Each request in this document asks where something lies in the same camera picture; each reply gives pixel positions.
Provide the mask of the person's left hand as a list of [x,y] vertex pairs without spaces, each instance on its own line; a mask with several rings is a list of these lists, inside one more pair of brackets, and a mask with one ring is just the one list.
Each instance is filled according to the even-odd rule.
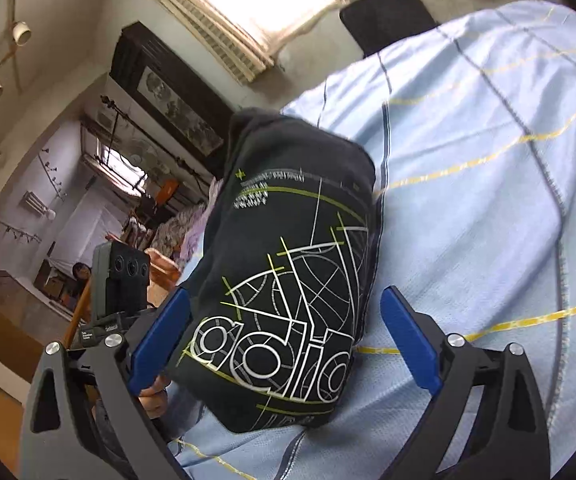
[[150,419],[162,416],[167,410],[169,401],[166,388],[170,383],[169,379],[159,375],[150,387],[139,392],[138,400]]

